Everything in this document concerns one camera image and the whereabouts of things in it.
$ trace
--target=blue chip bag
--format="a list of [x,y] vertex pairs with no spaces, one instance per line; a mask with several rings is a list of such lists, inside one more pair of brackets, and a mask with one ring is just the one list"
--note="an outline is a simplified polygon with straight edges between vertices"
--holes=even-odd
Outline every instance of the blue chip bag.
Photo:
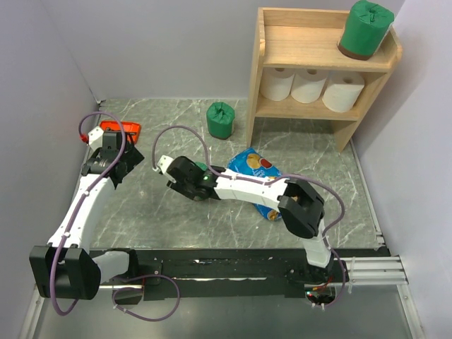
[[[268,160],[261,157],[253,148],[248,148],[243,152],[237,154],[229,161],[227,168],[234,172],[254,175],[255,177],[279,177],[281,172],[273,166]],[[269,207],[258,205],[254,203],[257,210],[267,220],[278,220],[281,218],[276,210]]]

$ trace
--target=gray wall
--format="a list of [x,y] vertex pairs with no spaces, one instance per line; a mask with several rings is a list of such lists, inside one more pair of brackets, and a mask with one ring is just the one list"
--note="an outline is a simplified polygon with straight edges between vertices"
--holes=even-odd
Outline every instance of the gray wall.
[[452,338],[450,1],[408,0],[404,48],[354,140],[381,228],[408,273],[428,338]]
[[95,108],[39,1],[0,2],[0,336],[17,338],[30,303],[28,254],[69,206]]
[[[404,0],[378,0],[397,12]],[[42,0],[95,97],[247,97],[257,8],[356,0]]]

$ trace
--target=cable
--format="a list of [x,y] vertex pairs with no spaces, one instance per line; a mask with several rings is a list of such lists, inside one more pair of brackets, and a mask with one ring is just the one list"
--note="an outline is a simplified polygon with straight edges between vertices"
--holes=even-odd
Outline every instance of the cable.
[[137,319],[144,320],[144,321],[162,321],[162,320],[168,319],[170,316],[172,316],[174,314],[174,312],[177,310],[177,307],[179,307],[179,303],[181,301],[181,292],[179,290],[179,286],[177,286],[176,282],[173,279],[171,279],[170,277],[167,277],[166,275],[161,275],[161,274],[141,275],[139,277],[135,277],[135,278],[131,278],[131,279],[121,279],[121,281],[124,283],[129,283],[131,281],[140,280],[140,279],[144,279],[144,278],[163,278],[163,279],[170,281],[176,288],[176,292],[177,292],[176,304],[174,305],[172,310],[167,315],[161,316],[160,318],[146,318],[145,316],[140,316],[139,314],[133,313],[132,311],[129,311],[128,309],[118,305],[116,303],[116,295],[120,292],[125,292],[125,291],[141,291],[141,289],[134,288],[134,287],[123,287],[123,288],[120,288],[119,290],[116,290],[112,294],[112,301],[113,301],[113,305],[114,305],[113,308],[123,311],[124,313],[127,313],[130,316],[133,316]]
[[52,301],[52,305],[53,305],[53,307],[55,309],[55,312],[58,313],[58,315],[60,315],[60,316],[66,316],[67,314],[71,313],[71,311],[73,310],[73,308],[77,304],[78,299],[75,299],[73,301],[73,303],[71,304],[71,306],[66,311],[61,310],[61,308],[58,305],[57,296],[55,294],[55,278],[56,278],[56,274],[57,274],[57,266],[58,266],[59,256],[60,256],[61,251],[62,251],[62,249],[64,247],[64,244],[66,243],[66,240],[68,239],[68,237],[70,235],[69,232],[71,231],[73,223],[74,223],[75,219],[77,218],[77,214],[80,211],[84,200],[89,195],[91,190],[100,182],[100,180],[102,180],[108,174],[108,172],[118,163],[118,161],[121,158],[122,153],[124,153],[124,149],[126,147],[126,132],[124,130],[124,127],[122,126],[121,120],[119,120],[113,114],[108,113],[108,112],[93,112],[93,113],[90,113],[87,116],[85,116],[83,119],[81,119],[80,124],[78,125],[78,133],[80,134],[80,136],[83,135],[83,133],[82,133],[83,122],[88,117],[92,117],[94,115],[102,115],[102,114],[107,115],[108,117],[112,118],[113,120],[115,120],[115,122],[118,123],[119,128],[121,130],[121,148],[119,149],[118,155],[115,157],[113,162],[105,169],[104,172],[102,172],[92,182],[92,184],[90,186],[88,186],[88,188],[85,190],[85,194],[82,194],[81,197],[78,199],[76,207],[73,209],[73,212],[72,212],[71,217],[70,217],[70,219],[68,221],[66,229],[64,230],[64,234],[61,236],[61,241],[59,242],[59,245],[56,248],[54,259],[52,261],[52,267],[50,268],[50,299]]
[[[194,129],[192,129],[192,128],[188,127],[188,126],[183,126],[183,125],[168,126],[167,128],[163,129],[163,130],[157,135],[157,137],[155,138],[154,144],[153,144],[152,153],[151,153],[151,161],[152,161],[153,169],[154,169],[154,170],[157,169],[157,165],[156,165],[156,162],[155,162],[155,148],[156,148],[156,146],[157,146],[158,139],[162,136],[162,134],[163,134],[164,132],[169,131],[170,129],[185,129],[185,130],[187,130],[187,131],[192,132],[192,133],[199,139],[199,141],[201,142],[201,144],[203,145],[203,148],[204,148],[204,156],[205,156],[205,158],[206,158],[206,164],[207,164],[208,169],[209,169],[213,174],[215,174],[215,175],[217,175],[217,176],[219,176],[219,177],[223,177],[223,178],[226,178],[226,179],[233,179],[230,175],[226,175],[226,174],[219,173],[219,172],[215,171],[215,169],[214,169],[214,168],[211,166],[211,164],[210,164],[210,156],[209,156],[208,147],[207,147],[207,145],[206,145],[206,142],[202,139],[202,137],[201,137]],[[341,287],[341,289],[340,289],[338,295],[336,296],[336,298],[335,298],[330,304],[325,305],[325,307],[329,307],[329,306],[333,305],[336,301],[338,301],[338,300],[342,297],[342,295],[343,295],[343,293],[344,293],[344,289],[345,289],[345,280],[346,280],[346,270],[345,270],[345,267],[344,267],[344,265],[343,265],[343,262],[340,260],[340,257],[339,257],[338,252],[336,252],[333,248],[331,248],[330,244],[328,243],[328,240],[327,240],[327,237],[326,237],[326,233],[327,233],[327,231],[329,231],[334,225],[338,224],[338,223],[344,218],[344,215],[345,215],[345,204],[344,204],[344,201],[343,201],[342,198],[339,196],[339,194],[337,194],[331,187],[326,186],[324,183],[320,182],[319,180],[311,179],[311,178],[305,177],[304,175],[300,175],[300,174],[283,174],[283,175],[277,177],[277,178],[274,179],[274,180],[271,180],[271,181],[269,181],[269,182],[264,183],[264,185],[265,185],[265,186],[269,186],[269,185],[274,184],[275,182],[278,182],[279,180],[284,179],[284,178],[301,179],[301,180],[304,180],[304,181],[306,181],[306,182],[310,182],[310,183],[312,183],[312,184],[315,184],[315,185],[321,187],[322,189],[327,190],[327,191],[328,191],[329,193],[331,193],[331,194],[336,198],[336,200],[339,202],[339,205],[340,205],[340,214],[339,214],[339,216],[338,216],[332,223],[330,223],[328,226],[326,226],[325,229],[324,229],[323,232],[322,232],[323,242],[324,242],[325,245],[331,250],[331,253],[332,253],[332,254],[336,257],[336,259],[338,260],[339,266],[340,266],[340,268],[341,268],[341,270],[342,270],[342,276],[343,276],[342,287]],[[246,182],[253,182],[253,183],[255,183],[255,184],[262,184],[262,181],[260,181],[260,180],[252,179],[252,178],[248,178],[248,177],[241,177],[241,176],[239,176],[239,175],[237,175],[237,177],[235,177],[235,179],[238,179],[238,180],[244,180],[244,181],[246,181]]]

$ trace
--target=gray marble surface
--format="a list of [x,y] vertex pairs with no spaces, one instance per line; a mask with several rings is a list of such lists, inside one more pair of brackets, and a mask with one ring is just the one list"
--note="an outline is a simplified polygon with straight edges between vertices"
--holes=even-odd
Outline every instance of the gray marble surface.
[[[250,203],[191,201],[166,187],[152,170],[151,148],[166,126],[187,125],[210,146],[212,163],[226,166],[245,149],[246,100],[225,100],[236,110],[234,134],[226,141],[210,136],[206,110],[217,100],[108,100],[101,110],[141,124],[137,148],[145,160],[118,186],[96,227],[93,247],[137,248],[276,248],[302,247],[282,220],[261,217]],[[334,247],[375,248],[375,229],[359,172],[348,145],[339,154],[328,121],[256,119],[253,147],[281,172],[302,173],[333,187],[347,206],[345,218],[329,232]],[[199,141],[188,131],[168,131],[157,145],[162,154],[203,161]],[[335,199],[326,200],[326,223],[338,215]]]

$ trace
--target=green canister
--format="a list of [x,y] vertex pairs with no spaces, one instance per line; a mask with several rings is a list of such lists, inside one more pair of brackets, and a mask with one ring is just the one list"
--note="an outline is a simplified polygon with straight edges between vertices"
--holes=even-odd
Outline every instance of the green canister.
[[214,102],[206,113],[207,127],[214,138],[227,139],[234,131],[235,112],[224,102]]
[[393,21],[394,13],[383,6],[366,0],[358,1],[345,22],[339,50],[353,59],[369,59],[379,48]]

